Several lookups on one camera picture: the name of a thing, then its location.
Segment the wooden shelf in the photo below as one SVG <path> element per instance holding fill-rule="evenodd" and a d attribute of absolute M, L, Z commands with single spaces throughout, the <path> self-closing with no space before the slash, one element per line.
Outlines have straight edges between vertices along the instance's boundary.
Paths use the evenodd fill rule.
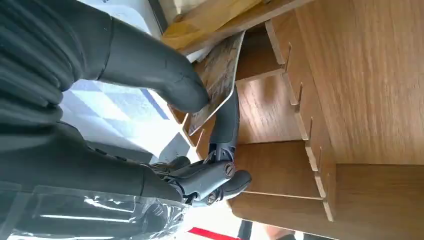
<path fill-rule="evenodd" d="M 301 140 L 295 108 L 279 75 L 236 82 L 240 109 L 238 144 Z"/>
<path fill-rule="evenodd" d="M 248 30 L 241 45 L 236 81 L 252 81 L 284 72 L 277 62 L 273 46 L 264 24 Z"/>
<path fill-rule="evenodd" d="M 424 239 L 424 166 L 337 165 L 337 215 L 321 201 L 243 193 L 239 218 L 342 240 Z"/>
<path fill-rule="evenodd" d="M 287 96 L 295 107 L 294 116 L 300 135 L 306 141 L 305 150 L 320 196 L 325 198 L 328 219 L 332 219 L 335 215 L 336 161 L 295 12 L 272 18 L 266 23 L 266 29 L 273 33 L 275 49 L 280 49 L 285 59 L 286 72 L 282 77 Z"/>
<path fill-rule="evenodd" d="M 235 151 L 237 169 L 252 175 L 246 192 L 321 200 L 308 161 L 304 141 L 238 145 Z"/>

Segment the robotic hand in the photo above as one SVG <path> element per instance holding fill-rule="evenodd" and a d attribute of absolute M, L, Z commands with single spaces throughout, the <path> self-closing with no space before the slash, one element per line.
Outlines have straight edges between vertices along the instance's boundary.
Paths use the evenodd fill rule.
<path fill-rule="evenodd" d="M 105 81 L 153 89 L 195 113 L 208 94 L 187 59 L 76 0 L 2 0 L 0 9 L 0 240 L 156 239 L 175 226 L 163 219 L 182 220 L 183 203 L 211 205 L 248 186 L 234 166 L 236 90 L 216 114 L 207 159 L 123 161 L 60 122 L 62 92 Z"/>

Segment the wooden divider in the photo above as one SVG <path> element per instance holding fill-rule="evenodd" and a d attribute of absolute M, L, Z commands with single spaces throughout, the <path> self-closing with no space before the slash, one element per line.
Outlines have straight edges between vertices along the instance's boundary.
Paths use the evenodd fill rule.
<path fill-rule="evenodd" d="M 246 31 L 238 58 L 237 82 L 280 75 L 284 68 L 276 59 L 265 24 Z"/>
<path fill-rule="evenodd" d="M 281 76 L 236 85 L 240 109 L 238 144 L 302 139 Z"/>
<path fill-rule="evenodd" d="M 322 199 L 304 141 L 238 145 L 235 164 L 252 175 L 248 193 Z"/>
<path fill-rule="evenodd" d="M 291 105 L 295 106 L 295 119 L 301 137 L 306 141 L 305 150 L 309 157 L 315 180 L 328 219 L 334 220 L 336 161 L 320 98 L 306 56 L 305 44 L 294 11 L 274 17 L 267 24 L 273 30 L 274 45 L 278 45 L 285 59 L 282 75 Z"/>

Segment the plastic bag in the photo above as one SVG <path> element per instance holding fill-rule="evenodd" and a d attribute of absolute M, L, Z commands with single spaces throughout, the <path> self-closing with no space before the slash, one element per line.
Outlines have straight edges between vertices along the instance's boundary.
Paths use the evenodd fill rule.
<path fill-rule="evenodd" d="M 42 187 L 0 189 L 0 238 L 159 240 L 176 233 L 190 206 L 154 197 Z"/>

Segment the wood grain surface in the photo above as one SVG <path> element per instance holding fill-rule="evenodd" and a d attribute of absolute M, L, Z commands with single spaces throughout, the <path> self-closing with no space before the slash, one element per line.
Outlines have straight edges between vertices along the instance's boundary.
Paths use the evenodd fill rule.
<path fill-rule="evenodd" d="M 237 170 L 252 176 L 246 192 L 322 199 L 308 161 L 303 141 L 238 145 L 235 151 Z"/>
<path fill-rule="evenodd" d="M 284 66 L 277 62 L 265 25 L 248 30 L 241 45 L 235 80 L 252 81 L 283 72 Z"/>
<path fill-rule="evenodd" d="M 238 144 L 302 139 L 281 76 L 236 81 L 236 85 L 240 109 Z"/>
<path fill-rule="evenodd" d="M 327 218 L 334 220 L 336 210 L 336 169 L 332 143 L 321 109 L 305 44 L 294 11 L 272 18 L 268 29 L 273 29 L 281 55 L 286 59 L 286 72 L 282 75 L 287 86 L 290 103 L 300 134 L 306 140 L 305 150 L 321 197 Z"/>
<path fill-rule="evenodd" d="M 280 43 L 278 41 L 276 31 L 274 30 L 274 26 L 271 20 L 268 20 L 265 22 L 265 28 L 266 28 L 266 32 L 268 33 L 269 41 L 271 42 L 272 50 L 274 51 L 275 59 L 277 63 L 280 65 L 285 64 L 286 60 L 283 57 L 283 54 L 280 48 Z"/>
<path fill-rule="evenodd" d="M 424 1 L 296 9 L 338 163 L 424 164 Z"/>
<path fill-rule="evenodd" d="M 272 0 L 269 3 L 259 3 L 252 9 L 233 18 L 218 30 L 205 34 L 190 45 L 177 49 L 183 55 L 191 54 L 204 47 L 214 45 L 229 36 L 247 30 L 253 26 L 270 20 L 312 0 Z"/>
<path fill-rule="evenodd" d="M 240 218 L 341 240 L 424 239 L 424 166 L 337 165 L 337 215 L 319 200 L 247 194 L 232 202 Z"/>

